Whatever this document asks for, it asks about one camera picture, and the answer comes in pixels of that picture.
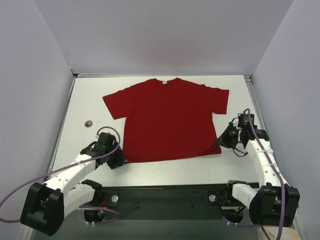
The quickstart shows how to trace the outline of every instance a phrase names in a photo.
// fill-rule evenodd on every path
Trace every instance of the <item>tabletop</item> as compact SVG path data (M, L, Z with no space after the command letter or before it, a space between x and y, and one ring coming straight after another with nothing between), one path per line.
M103 126L115 128L123 139L125 118L114 120L102 97L115 93L148 79L169 81L176 76L135 77L79 77L75 79L61 138L54 159L53 170L69 165L79 152L96 140L96 132ZM227 114L212 113L217 137L228 123L246 108L255 113L246 81L242 75L223 76L177 76L183 80L208 87L229 89ZM86 121L91 127L85 127ZM260 126L258 118L255 124ZM104 164L88 174L85 179L96 181L105 187L161 186L224 184L228 180L258 182L251 158L237 157L231 149L222 147L222 154L186 159L129 163L111 170Z

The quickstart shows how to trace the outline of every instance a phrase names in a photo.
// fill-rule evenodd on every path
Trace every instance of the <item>red t-shirt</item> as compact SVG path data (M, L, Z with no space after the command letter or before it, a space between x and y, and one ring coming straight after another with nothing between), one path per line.
M220 154L212 112L226 114L229 90L176 78L150 79L103 97L125 118L123 152L131 163Z

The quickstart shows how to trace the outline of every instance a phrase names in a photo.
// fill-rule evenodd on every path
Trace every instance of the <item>gray floor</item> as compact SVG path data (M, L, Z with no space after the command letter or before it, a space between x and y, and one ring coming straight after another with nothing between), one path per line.
M85 226L74 211L59 231L49 237L34 231L32 240L257 240L253 227L227 226L224 220L119 220Z

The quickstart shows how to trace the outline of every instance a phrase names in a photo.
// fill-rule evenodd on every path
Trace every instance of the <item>wall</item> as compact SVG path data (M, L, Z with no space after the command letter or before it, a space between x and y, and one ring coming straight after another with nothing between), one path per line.
M252 74L293 0L35 0L74 73Z
M72 73L32 0L0 1L0 199L48 169ZM0 215L19 219L27 187ZM21 239L20 223L0 223L0 239Z
M306 236L319 239L320 1L295 0L253 74L280 169L301 194Z

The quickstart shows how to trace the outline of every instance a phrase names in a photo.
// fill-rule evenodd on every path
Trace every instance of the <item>shirt neckline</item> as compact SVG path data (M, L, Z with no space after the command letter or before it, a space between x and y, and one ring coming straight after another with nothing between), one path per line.
M168 81L161 81L161 80L158 80L158 79L156 79L156 78L153 78L152 80L153 80L157 85L168 86L168 85L173 85L173 84L178 83L181 79L180 79L179 77L176 77L175 79L168 80Z

